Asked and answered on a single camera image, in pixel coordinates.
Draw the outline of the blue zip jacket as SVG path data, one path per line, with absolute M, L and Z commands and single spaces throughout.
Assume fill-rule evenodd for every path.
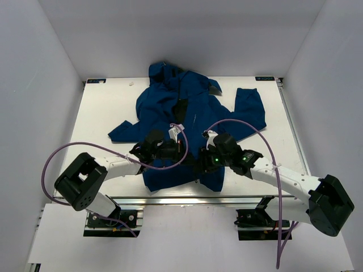
M 168 133 L 170 124 L 182 124 L 188 139 L 189 152 L 198 158 L 206 145 L 202 136 L 212 126 L 236 140 L 266 127 L 265 109 L 256 89 L 237 89 L 234 111 L 229 111 L 210 93 L 220 90 L 218 82 L 193 71 L 159 62 L 149 67 L 149 87 L 136 101 L 138 122 L 124 121 L 109 132 L 112 142 L 141 142 L 152 129 Z

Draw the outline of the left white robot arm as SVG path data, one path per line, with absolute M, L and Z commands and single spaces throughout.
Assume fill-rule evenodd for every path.
M 126 155 L 114 152 L 108 158 L 94 158 L 87 152 L 81 153 L 62 172 L 54 187 L 75 211 L 86 210 L 107 226 L 120 224 L 120 206 L 99 191 L 103 182 L 140 175 L 149 169 L 166 171 L 180 165 L 189 149 L 187 139 L 178 138 L 184 134 L 184 128 L 172 124 L 168 133 L 170 138 L 165 140 L 163 131 L 152 130 Z M 168 160 L 172 165 L 155 167 L 156 160 Z

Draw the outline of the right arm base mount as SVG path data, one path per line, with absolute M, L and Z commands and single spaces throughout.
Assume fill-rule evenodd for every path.
M 277 241 L 278 220 L 273 220 L 266 212 L 267 204 L 277 200 L 274 196 L 265 196 L 253 209 L 236 210 L 234 225 L 238 230 L 239 241 Z

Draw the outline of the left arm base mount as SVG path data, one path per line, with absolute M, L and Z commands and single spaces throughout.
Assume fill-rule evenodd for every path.
M 123 221 L 132 231 L 120 222 L 100 219 L 88 211 L 83 236 L 136 238 L 140 234 L 140 230 L 143 225 L 143 208 L 141 206 L 122 206 L 119 220 Z

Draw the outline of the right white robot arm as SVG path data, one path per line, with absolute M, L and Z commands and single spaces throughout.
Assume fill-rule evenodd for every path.
M 265 182 L 292 195 L 279 200 L 264 197 L 256 207 L 257 221 L 269 226 L 275 220 L 298 221 L 314 226 L 321 233 L 335 237 L 354 210 L 354 204 L 338 178 L 324 178 L 275 166 L 261 153 L 244 150 L 228 133 L 203 132 L 206 147 L 201 149 L 201 168 L 211 172 L 221 167 L 251 180 Z

